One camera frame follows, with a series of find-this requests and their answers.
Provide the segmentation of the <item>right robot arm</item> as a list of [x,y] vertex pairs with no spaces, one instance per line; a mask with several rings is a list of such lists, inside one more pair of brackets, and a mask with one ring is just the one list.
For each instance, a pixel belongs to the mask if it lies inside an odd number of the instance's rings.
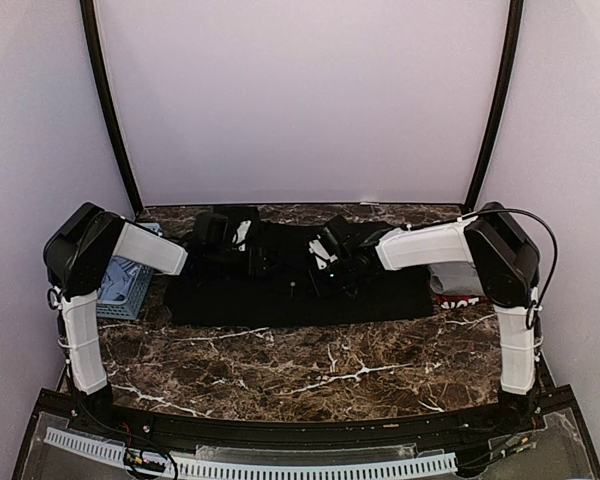
[[521,396],[536,383],[539,314],[550,282],[540,278],[540,251],[516,221],[520,210],[490,202],[481,210],[429,225],[353,224],[341,216],[308,242],[310,277],[320,296],[345,291],[377,271],[463,263],[474,267],[498,319],[500,387],[511,394],[490,413],[501,434],[529,416]]

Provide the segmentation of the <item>black long sleeve shirt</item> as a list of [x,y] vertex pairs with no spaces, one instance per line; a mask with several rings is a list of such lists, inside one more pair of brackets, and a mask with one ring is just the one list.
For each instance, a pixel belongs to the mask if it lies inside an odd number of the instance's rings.
[[[432,314],[429,273],[416,266],[382,271],[353,287],[319,298],[308,272],[308,242],[322,225],[289,225],[261,218],[255,207],[216,206],[229,218],[221,246],[196,245],[193,228],[181,239],[188,257],[163,304],[179,326],[304,327],[412,320]],[[278,259],[268,278],[250,278],[247,252],[264,247]]]

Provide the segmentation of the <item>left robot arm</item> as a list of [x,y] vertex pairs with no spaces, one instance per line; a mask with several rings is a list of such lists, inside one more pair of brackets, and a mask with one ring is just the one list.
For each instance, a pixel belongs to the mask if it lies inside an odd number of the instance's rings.
[[111,392],[96,311],[97,291],[110,260],[120,257],[177,276],[187,256],[182,246],[91,202],[78,207],[46,242],[48,303],[60,312],[71,380],[81,395]]

